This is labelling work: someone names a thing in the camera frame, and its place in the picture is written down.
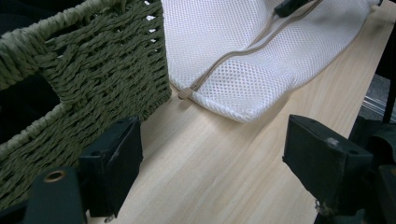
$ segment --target black object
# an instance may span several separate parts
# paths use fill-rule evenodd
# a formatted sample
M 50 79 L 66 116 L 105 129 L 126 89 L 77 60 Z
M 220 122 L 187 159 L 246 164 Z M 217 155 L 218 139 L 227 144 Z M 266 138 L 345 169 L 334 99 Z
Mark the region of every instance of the black object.
M 23 223 L 86 223 L 74 168 L 58 167 L 39 175 L 31 192 Z
M 383 159 L 388 149 L 373 149 L 385 147 L 373 144 L 388 139 L 381 130 L 366 150 L 313 119 L 290 115 L 283 161 L 318 199 L 315 223 L 396 223 L 396 165 Z
M 310 2 L 310 0 L 285 0 L 275 7 L 275 13 L 280 18 L 288 17 L 291 13 L 295 12 L 308 2 Z
M 117 216 L 143 160 L 138 118 L 122 119 L 79 156 L 92 217 Z
M 138 117 L 121 119 L 79 157 L 79 170 L 57 167 L 38 176 L 29 201 L 0 212 L 0 223 L 86 223 L 117 216 L 143 160 Z

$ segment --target mesh bag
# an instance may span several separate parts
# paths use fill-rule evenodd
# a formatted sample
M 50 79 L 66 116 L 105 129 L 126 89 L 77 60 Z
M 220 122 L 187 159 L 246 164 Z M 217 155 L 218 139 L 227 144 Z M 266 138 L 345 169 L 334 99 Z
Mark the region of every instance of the mesh bag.
M 323 70 L 378 4 L 318 0 L 280 19 L 281 2 L 163 0 L 171 82 L 215 113 L 253 121 Z
M 0 145 L 0 209 L 27 199 L 44 170 L 77 165 L 116 120 L 146 119 L 169 99 L 161 1 L 87 0 L 2 35 L 0 90 L 34 74 L 60 104 Z

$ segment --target green woven basket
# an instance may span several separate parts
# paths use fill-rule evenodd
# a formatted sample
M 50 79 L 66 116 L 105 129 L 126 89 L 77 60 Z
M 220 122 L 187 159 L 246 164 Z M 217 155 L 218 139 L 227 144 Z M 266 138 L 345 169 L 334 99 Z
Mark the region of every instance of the green woven basket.
M 0 209 L 26 200 L 39 173 L 76 166 L 116 120 L 146 119 L 169 99 L 161 1 L 87 0 L 2 35 L 0 90 L 37 73 L 61 102 L 0 145 Z

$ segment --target light wood surface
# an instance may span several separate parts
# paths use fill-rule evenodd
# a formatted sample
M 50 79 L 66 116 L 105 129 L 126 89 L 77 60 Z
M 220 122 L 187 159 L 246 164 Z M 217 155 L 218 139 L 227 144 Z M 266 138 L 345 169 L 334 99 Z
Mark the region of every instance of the light wood surface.
M 253 123 L 223 118 L 174 92 L 142 124 L 141 172 L 111 223 L 313 223 L 315 199 L 282 162 L 288 116 L 348 136 L 395 18 L 394 4 L 375 7 L 346 51 Z

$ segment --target zipper pull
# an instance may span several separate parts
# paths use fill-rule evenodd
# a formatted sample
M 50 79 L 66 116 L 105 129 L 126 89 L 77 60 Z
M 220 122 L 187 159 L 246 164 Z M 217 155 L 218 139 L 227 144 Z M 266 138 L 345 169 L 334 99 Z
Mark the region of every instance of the zipper pull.
M 285 0 L 281 4 L 277 5 L 274 11 L 280 18 L 288 17 L 291 13 L 295 12 L 308 2 L 310 2 L 310 0 Z
M 178 92 L 178 99 L 180 100 L 187 100 L 190 98 L 192 95 L 192 89 L 191 88 L 184 88 L 183 90 Z

